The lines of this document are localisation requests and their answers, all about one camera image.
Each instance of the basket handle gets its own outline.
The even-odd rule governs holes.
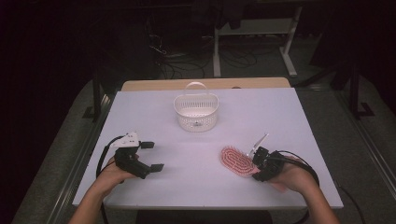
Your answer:
[[[204,85],[204,83],[202,83],[202,82],[191,82],[191,83],[189,83],[189,84],[186,86],[186,88],[184,88],[184,91],[183,91],[183,94],[184,94],[184,95],[186,94],[186,90],[187,90],[189,87],[191,87],[191,86],[202,86],[202,87],[205,87],[205,89],[206,89],[206,94],[209,94],[209,90],[207,89],[207,86]]]

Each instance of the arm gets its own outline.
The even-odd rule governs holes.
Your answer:
[[[96,178],[85,193],[75,214],[70,219],[69,224],[95,223],[103,199],[120,182],[133,177],[135,176],[117,167],[113,158],[110,159],[107,163],[107,167],[102,171],[98,178]]]
[[[315,179],[306,170],[285,163],[282,173],[269,182],[284,185],[288,189],[301,193],[314,223],[340,223]]]

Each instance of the table surface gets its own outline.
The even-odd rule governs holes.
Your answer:
[[[243,83],[243,79],[234,81]],[[155,142],[152,149],[138,150],[139,160],[147,165],[164,163],[163,170],[146,179],[129,179],[116,186],[105,198],[107,206],[267,210],[306,207],[300,194],[290,190],[278,192],[265,182],[236,175],[221,164],[219,154],[224,147],[249,152],[258,139],[269,133],[262,146],[270,151],[288,150],[304,158],[318,173],[331,207],[343,207],[295,89],[210,89],[210,92],[219,97],[219,119],[212,130],[203,133],[186,132],[177,123],[173,102],[183,94],[182,90],[118,92],[73,204],[79,204],[94,181],[104,146],[116,136],[137,131],[141,141]],[[115,150],[108,151],[106,161]]]

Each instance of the plastic basket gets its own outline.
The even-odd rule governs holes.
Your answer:
[[[205,88],[206,93],[186,94],[189,87],[199,85]],[[186,86],[183,95],[174,101],[179,125],[186,131],[198,133],[212,129],[218,119],[217,111],[219,98],[209,93],[201,82],[191,82]]]

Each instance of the pink brush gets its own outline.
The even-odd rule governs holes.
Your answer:
[[[253,164],[251,158],[239,151],[235,147],[227,146],[220,154],[221,163],[233,171],[234,173],[242,176],[253,175],[260,170]]]

